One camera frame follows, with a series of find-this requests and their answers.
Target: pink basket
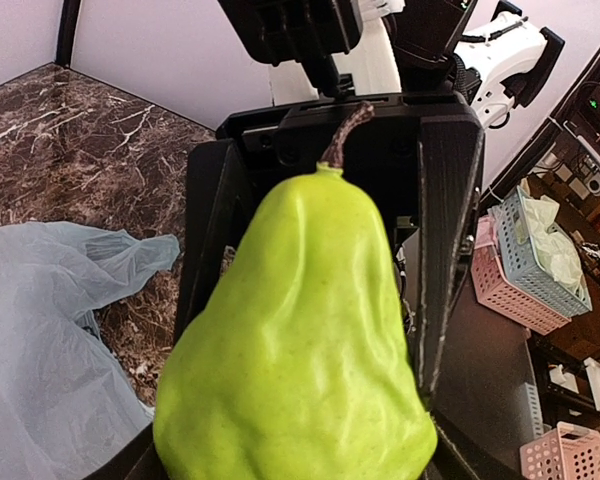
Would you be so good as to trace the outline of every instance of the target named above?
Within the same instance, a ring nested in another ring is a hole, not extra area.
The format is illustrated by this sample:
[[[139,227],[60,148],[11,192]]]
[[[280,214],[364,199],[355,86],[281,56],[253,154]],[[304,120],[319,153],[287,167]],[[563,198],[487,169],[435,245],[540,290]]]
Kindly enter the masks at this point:
[[[542,335],[571,320],[511,285],[504,276],[500,256],[489,239],[490,220],[483,217],[478,231],[480,247],[474,253],[471,276],[478,303]]]
[[[600,480],[600,433],[560,422],[520,449],[529,480]]]

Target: green pear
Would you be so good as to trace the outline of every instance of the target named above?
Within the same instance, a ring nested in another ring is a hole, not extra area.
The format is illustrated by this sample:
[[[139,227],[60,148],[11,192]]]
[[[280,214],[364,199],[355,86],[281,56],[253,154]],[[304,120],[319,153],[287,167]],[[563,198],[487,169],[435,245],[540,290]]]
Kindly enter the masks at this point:
[[[263,200],[160,378],[154,440],[172,480],[414,480],[436,446],[373,201],[317,172]]]

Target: blue basket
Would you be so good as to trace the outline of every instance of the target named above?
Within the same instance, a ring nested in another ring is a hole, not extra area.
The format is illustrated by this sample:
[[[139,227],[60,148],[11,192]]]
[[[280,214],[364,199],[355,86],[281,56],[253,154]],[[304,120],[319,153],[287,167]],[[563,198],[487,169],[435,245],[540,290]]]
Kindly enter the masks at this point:
[[[496,222],[500,254],[507,280],[565,317],[590,312],[591,297],[584,276],[582,286],[575,295],[557,283],[538,262],[533,239],[526,233],[529,228],[522,208],[522,198],[530,197],[518,187],[500,206],[500,218]],[[519,243],[516,235],[518,222],[521,222],[521,227],[526,233],[522,244]],[[552,230],[564,233],[556,224],[552,226]]]

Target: marble floor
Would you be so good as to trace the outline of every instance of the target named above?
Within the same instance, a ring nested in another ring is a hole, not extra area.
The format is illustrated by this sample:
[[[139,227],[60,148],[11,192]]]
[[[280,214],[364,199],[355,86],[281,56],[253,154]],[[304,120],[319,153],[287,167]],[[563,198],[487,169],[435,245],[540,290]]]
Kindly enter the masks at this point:
[[[136,238],[184,240],[187,153],[213,139],[194,122],[47,65],[0,86],[0,225],[67,220]],[[171,345],[181,259],[138,295],[98,312],[103,338],[153,404]]]

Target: light green cloth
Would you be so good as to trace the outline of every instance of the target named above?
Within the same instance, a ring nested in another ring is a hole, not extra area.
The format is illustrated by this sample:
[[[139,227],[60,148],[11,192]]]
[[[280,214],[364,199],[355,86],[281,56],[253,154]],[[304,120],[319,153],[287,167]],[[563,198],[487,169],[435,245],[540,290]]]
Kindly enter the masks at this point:
[[[519,239],[522,235],[526,241],[526,236],[530,235],[542,268],[571,293],[578,294],[583,282],[578,251],[567,235],[550,230],[558,215],[560,204],[543,196],[540,200],[523,198],[522,207],[529,231],[522,232],[521,224],[517,225]]]

